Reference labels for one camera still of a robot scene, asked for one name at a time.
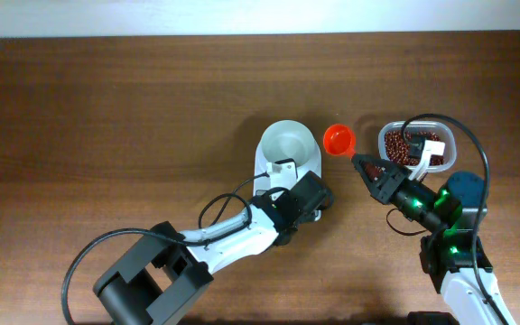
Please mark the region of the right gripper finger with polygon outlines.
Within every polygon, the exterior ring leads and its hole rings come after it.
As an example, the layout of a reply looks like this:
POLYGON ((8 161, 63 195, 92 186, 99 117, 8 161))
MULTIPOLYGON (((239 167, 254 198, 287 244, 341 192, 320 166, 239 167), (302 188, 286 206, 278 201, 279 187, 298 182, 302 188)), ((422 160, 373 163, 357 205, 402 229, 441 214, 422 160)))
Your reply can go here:
POLYGON ((372 197, 378 193, 376 183, 380 177, 380 169, 371 162, 354 161, 355 169, 360 174, 372 197))
POLYGON ((356 153, 352 156, 351 162, 353 163, 356 170, 364 174, 376 173, 382 168, 388 171, 397 170, 400 168, 400 165, 395 162, 376 158, 370 154, 356 153))

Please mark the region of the orange measuring scoop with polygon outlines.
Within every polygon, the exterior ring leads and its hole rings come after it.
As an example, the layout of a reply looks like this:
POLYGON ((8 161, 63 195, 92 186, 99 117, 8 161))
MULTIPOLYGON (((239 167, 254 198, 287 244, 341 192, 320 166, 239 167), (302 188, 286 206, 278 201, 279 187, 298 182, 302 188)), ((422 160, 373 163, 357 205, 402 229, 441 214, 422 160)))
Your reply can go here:
POLYGON ((352 158, 356 154, 356 135, 347 125, 331 125, 323 135, 323 146, 331 156, 352 158))

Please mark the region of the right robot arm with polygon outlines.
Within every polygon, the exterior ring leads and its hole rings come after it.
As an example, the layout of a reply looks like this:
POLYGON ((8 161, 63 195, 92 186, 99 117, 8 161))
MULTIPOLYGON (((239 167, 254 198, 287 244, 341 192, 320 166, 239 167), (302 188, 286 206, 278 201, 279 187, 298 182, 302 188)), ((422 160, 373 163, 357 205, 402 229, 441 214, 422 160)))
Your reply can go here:
POLYGON ((474 223, 487 214, 481 206, 485 183, 471 172, 456 172, 439 190, 412 180, 412 172, 367 154, 351 158, 370 195, 392 205, 429 232, 421 238, 422 270, 459 324, 513 324, 493 265, 474 223))

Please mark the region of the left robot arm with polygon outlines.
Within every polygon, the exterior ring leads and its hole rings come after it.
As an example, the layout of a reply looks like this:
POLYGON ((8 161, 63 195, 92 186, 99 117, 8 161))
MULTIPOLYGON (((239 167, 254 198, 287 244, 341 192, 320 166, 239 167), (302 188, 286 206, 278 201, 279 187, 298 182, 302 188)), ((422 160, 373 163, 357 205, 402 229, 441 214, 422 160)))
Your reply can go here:
POLYGON ((290 189, 254 196, 233 218, 214 226, 176 231, 153 227, 96 281, 93 292, 115 324, 176 324, 208 289, 214 273, 251 255, 290 242, 333 201, 314 172, 290 189))

